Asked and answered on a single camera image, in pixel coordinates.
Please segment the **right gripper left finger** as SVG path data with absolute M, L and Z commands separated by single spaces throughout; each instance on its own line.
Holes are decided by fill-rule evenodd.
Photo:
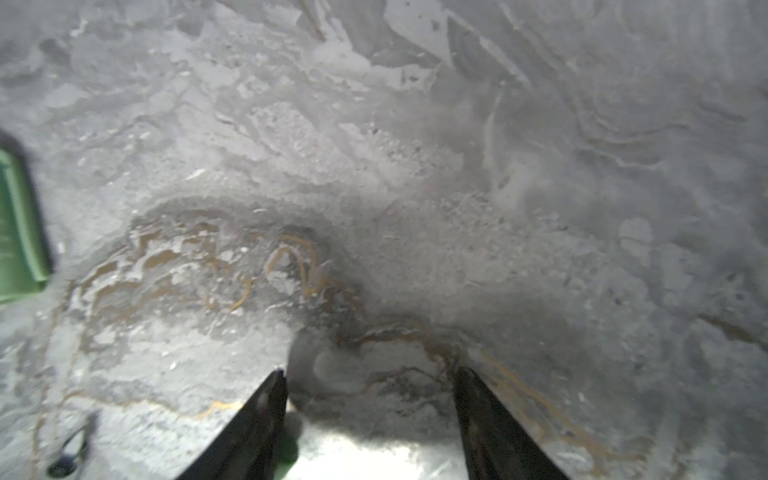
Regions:
M 187 480 L 274 479 L 287 400 L 285 372 L 276 369 L 179 477 Z

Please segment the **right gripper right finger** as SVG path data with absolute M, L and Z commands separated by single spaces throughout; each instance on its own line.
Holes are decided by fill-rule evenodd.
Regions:
M 453 396 L 471 479 L 568 480 L 473 369 L 456 370 Z

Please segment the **green pen cap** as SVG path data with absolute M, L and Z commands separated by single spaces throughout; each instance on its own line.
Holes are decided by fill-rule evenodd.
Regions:
M 43 291 L 53 272 L 41 215 L 26 169 L 1 151 L 1 302 Z

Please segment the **light green pen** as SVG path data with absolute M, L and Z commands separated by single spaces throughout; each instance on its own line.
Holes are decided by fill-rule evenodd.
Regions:
M 48 479 L 65 479 L 82 470 L 89 455 L 94 430 L 94 422 L 88 421 L 64 441 L 58 455 L 46 467 Z

